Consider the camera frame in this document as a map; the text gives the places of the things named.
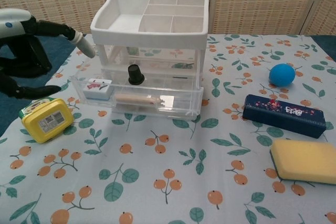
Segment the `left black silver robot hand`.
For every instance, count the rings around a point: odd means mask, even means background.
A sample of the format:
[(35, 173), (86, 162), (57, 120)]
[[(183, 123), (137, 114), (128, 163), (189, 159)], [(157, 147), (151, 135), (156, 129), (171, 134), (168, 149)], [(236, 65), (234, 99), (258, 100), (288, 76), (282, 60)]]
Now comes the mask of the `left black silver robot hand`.
[(52, 65), (38, 36), (64, 36), (87, 57), (96, 55), (83, 34), (66, 24), (37, 20), (29, 11), (1, 9), (1, 46), (7, 45), (13, 59), (1, 58), (1, 93), (17, 99), (36, 100), (55, 94), (59, 86), (25, 87), (15, 78), (36, 78), (47, 74)]

